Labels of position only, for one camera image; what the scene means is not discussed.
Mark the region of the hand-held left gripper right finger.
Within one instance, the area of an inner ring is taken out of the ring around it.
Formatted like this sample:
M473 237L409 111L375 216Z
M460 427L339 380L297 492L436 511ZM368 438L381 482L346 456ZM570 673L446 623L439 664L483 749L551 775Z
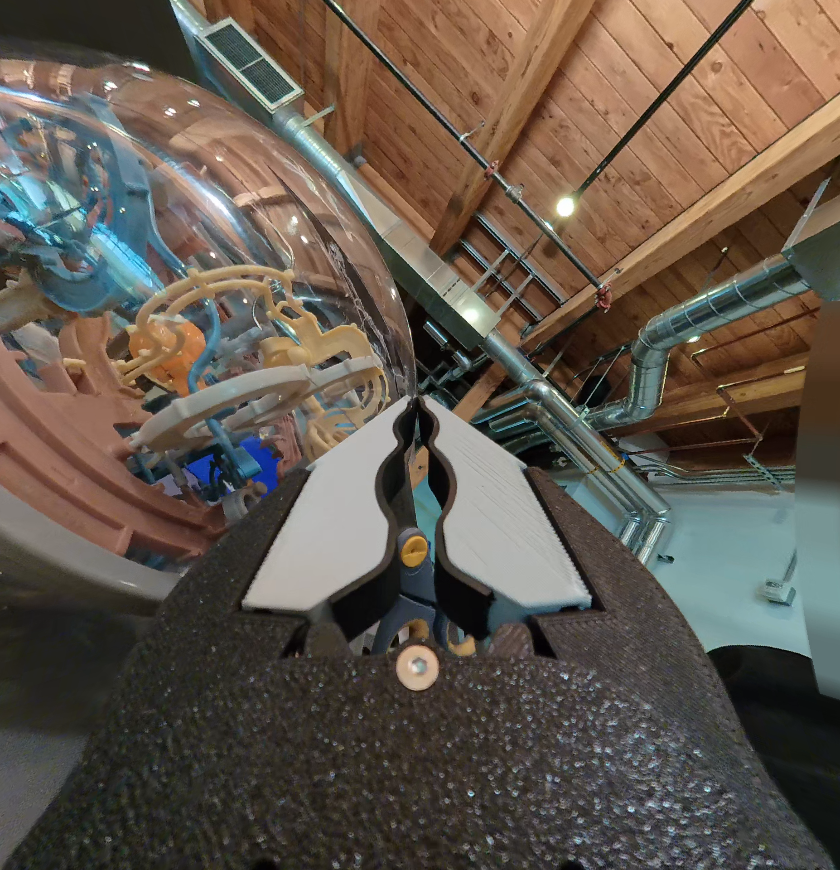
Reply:
M457 625L504 625L586 610L592 595L527 466L426 397L418 424L428 451L436 600Z

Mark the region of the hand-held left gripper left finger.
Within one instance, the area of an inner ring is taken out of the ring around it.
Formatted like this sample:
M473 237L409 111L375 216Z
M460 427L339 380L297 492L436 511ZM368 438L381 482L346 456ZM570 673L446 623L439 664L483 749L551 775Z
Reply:
M400 593L400 533L415 524L406 453L417 403L402 397L309 468L241 603L339 625L371 625Z

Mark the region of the grey yellow scissors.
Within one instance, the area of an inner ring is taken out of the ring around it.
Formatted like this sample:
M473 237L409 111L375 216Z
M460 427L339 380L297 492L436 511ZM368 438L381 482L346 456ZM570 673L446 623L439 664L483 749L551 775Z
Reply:
M368 654L393 653L415 642L435 642L455 655L473 655L473 639L449 622L436 600L435 560L430 538L417 525L408 453L414 446L419 403L408 397L387 413L395 439L375 476L377 506L387 521L382 577L396 591L378 621Z

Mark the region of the clear plastic maze ball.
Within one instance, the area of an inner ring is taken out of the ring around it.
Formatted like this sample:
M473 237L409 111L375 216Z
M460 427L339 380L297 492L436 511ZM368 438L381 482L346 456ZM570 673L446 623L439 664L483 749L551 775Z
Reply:
M295 149L143 61L0 37L0 604L150 613L414 375Z

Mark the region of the silver insulated pipe run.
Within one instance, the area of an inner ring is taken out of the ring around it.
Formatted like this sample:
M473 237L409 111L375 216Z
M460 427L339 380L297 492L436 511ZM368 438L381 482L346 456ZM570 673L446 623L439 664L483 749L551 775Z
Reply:
M586 424L557 386L543 377L520 348L521 338L516 327L506 322L481 342L480 349L491 364L501 365L507 378L475 417L487 414L493 422L502 422L516 416L518 423L533 422L588 482L619 505L625 515L619 538L648 565L670 530L671 506L632 462Z

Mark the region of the black sprinkler pipe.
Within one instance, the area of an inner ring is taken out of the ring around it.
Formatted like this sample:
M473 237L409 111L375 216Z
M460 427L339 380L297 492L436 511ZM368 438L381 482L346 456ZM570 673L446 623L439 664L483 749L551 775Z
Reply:
M668 82L664 89L655 97L647 109L637 118L632 126L624 133L611 150L604 156L599 164L590 172L577 190L572 194L575 202L579 202L585 192L600 178L613 161L631 144L643 128L653 119L661 107L668 102L679 86L697 69L697 66L710 53L720 40L730 31L733 25L744 15L752 5L752 1L738 1L734 8L729 11L722 22L702 42L691 58Z
M414 100L419 103L428 114L430 114L438 125L440 125L448 133L448 135L458 142L458 145L466 152L474 164L476 164L483 172L484 181L493 181L502 190L505 197L515 204L521 212L538 228L538 230L547 237L556 248L571 262L571 264L585 277L590 286L595 290L607 290L608 286L603 283L583 262L579 257L563 242L553 226L548 221L542 219L524 200L521 190L517 190L517 185L509 184L505 177L498 171L498 164L490 162L484 158L480 151L469 142L469 135L462 134L454 125L450 123L447 116L442 114L436 105L426 97L419 88L414 85L404 72L399 69L393 61L380 49L374 41L366 34L352 19L339 4L335 1L324 1L323 4L330 10L339 22L346 26L349 32L356 37L360 43L368 49L373 57L382 63L382 66L393 75L396 81L401 84L404 89L410 93Z

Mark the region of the air vent grille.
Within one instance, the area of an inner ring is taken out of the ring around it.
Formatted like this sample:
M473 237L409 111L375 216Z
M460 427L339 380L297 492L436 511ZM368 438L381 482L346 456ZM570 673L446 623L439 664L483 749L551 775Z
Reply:
M227 17L195 34L208 71L237 102L263 117L301 100L304 89L238 22Z

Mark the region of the wooden support post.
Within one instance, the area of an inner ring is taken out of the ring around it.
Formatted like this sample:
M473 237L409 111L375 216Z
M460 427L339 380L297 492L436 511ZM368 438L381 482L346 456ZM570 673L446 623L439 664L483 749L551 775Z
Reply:
M476 383L459 400L454 409L454 414L465 422L471 419L490 400L495 391L507 378L505 370L500 364L493 363L487 367Z

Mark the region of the metal ceiling frame rack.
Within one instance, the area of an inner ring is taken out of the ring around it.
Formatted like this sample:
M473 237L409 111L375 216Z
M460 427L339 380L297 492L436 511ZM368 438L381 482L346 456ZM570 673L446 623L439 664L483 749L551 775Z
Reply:
M534 263L528 246L478 212L458 241L456 254L478 273L481 295L499 313L519 311L537 324L565 301L564 291Z

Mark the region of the round spiral ventilation duct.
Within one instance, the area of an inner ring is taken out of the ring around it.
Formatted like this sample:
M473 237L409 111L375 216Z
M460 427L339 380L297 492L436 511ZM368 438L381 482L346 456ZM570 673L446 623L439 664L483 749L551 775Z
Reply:
M778 254L655 316L632 343L627 394L594 409L587 424L603 431L649 419L662 402L674 348L808 290L806 280Z

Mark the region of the rectangular silver air duct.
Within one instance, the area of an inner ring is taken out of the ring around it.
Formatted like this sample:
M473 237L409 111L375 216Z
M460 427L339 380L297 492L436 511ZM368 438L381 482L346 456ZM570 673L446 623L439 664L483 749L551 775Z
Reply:
M311 121L300 115L297 109L303 99L263 117L256 106L237 102L224 90L208 71L195 41L195 34L212 23L191 2L172 1L171 5L203 81L272 130L313 166L365 226L396 282L464 348L480 346L497 329L500 316L379 198Z

